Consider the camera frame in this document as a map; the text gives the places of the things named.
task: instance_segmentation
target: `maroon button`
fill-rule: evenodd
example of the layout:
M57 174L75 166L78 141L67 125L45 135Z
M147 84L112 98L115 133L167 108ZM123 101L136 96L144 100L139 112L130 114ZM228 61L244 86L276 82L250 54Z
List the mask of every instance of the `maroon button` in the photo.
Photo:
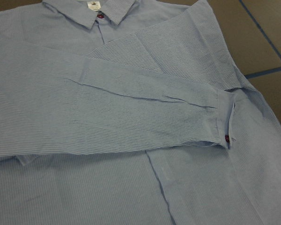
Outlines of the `maroon button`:
M230 142L230 140L229 140L229 135L225 135L225 140L226 140L226 142Z
M100 19L104 18L104 16L102 14L98 14L97 17L100 18Z

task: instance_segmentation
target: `shirt sleeve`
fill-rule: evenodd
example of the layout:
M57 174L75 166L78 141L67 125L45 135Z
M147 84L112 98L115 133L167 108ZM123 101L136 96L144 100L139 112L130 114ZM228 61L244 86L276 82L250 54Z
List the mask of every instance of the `shirt sleeve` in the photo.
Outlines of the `shirt sleeve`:
M229 147L233 94L0 37L0 157Z

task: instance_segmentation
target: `blue grout line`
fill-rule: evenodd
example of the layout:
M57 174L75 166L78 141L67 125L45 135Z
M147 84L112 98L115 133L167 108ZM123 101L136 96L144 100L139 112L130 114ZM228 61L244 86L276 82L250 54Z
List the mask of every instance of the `blue grout line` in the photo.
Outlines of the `blue grout line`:
M279 56L280 60L281 60L281 54L280 52L277 50L277 48L275 47L275 45L272 43L271 39L266 35L266 33L264 32L264 30L261 28L260 24L257 22L257 20L253 17L252 13L249 11L249 9L247 8L247 6L243 3L242 0L239 0L240 4L244 7L244 9L246 10L246 12L248 13L248 15L251 17L251 19L254 21L254 23L256 24L256 26L258 27L258 29L260 30L260 32L263 34L263 36L265 37L265 39L268 41L268 43L270 44L270 46L273 48L273 50L276 52L276 54Z
M268 69L268 70L264 70L264 71L260 71L260 72L256 72L256 73L252 73L252 74L248 74L245 77L247 79L250 78L254 78L254 77L258 77L258 76L263 76L263 75L267 75L267 74L271 74L271 73L275 73L275 72L279 72L281 71L281 67L277 67L274 69Z

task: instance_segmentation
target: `light blue shirt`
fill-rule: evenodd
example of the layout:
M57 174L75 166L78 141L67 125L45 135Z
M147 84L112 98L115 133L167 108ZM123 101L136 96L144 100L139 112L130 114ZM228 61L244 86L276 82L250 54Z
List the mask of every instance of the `light blue shirt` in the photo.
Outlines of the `light blue shirt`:
M131 33L84 56L0 34L0 156L46 154L0 162L0 224L281 224L281 126L207 2Z

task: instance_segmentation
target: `brown tile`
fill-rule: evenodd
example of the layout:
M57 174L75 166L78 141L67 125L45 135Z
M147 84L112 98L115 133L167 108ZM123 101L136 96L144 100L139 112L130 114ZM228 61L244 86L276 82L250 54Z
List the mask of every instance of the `brown tile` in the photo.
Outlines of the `brown tile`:
M40 2L42 2L42 0L0 0L0 11Z
M195 0L162 0L192 5ZM228 49L243 74L281 67L281 61L238 0L209 0Z
M243 0L281 54L281 0Z
M249 79L259 90L281 123L281 71Z

